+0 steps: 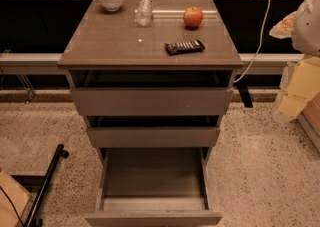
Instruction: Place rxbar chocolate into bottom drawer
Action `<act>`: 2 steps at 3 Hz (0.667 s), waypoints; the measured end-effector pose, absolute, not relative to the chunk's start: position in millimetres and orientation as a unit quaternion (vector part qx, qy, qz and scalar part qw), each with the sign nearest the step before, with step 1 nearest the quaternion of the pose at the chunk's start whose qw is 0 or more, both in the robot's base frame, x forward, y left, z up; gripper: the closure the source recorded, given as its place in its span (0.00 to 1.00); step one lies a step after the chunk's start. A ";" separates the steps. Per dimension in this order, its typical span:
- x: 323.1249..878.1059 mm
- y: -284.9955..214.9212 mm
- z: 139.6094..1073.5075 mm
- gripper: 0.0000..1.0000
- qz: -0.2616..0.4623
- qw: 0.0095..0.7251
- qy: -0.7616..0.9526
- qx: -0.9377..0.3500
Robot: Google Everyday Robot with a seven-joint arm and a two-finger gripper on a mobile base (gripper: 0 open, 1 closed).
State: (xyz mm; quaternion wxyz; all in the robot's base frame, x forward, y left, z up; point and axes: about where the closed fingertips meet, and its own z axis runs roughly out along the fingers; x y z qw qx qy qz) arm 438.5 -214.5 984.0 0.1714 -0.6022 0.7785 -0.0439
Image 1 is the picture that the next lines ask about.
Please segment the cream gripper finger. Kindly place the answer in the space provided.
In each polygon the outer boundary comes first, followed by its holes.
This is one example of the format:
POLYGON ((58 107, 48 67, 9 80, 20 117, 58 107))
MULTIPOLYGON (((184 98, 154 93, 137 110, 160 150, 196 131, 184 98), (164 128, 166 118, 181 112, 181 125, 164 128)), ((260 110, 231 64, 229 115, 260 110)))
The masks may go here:
POLYGON ((296 11, 285 16, 281 21, 272 27, 272 29, 269 31, 269 35, 278 39, 291 38, 295 15, 296 11))
POLYGON ((304 90, 281 89, 274 102, 272 117, 278 123, 288 123, 297 118, 306 104, 304 90))

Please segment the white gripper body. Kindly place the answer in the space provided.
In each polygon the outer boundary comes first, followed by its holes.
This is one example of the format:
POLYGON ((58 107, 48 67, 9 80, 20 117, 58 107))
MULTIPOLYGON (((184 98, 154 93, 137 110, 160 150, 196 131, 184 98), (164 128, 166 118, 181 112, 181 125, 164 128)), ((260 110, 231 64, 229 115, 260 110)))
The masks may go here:
POLYGON ((286 89, 289 98, 302 102, 312 100, 320 92, 320 58, 309 57, 294 66, 286 89))

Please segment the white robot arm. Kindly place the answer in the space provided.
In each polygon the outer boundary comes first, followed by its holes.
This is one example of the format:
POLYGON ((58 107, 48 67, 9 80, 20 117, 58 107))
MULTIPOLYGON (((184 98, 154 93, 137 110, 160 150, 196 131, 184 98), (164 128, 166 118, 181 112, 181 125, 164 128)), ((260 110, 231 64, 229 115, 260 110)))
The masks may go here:
POLYGON ((304 54, 297 64, 284 68, 273 119, 287 123, 297 118, 320 92, 320 0, 304 0, 299 8, 269 32, 275 38, 291 38, 295 50, 304 54))

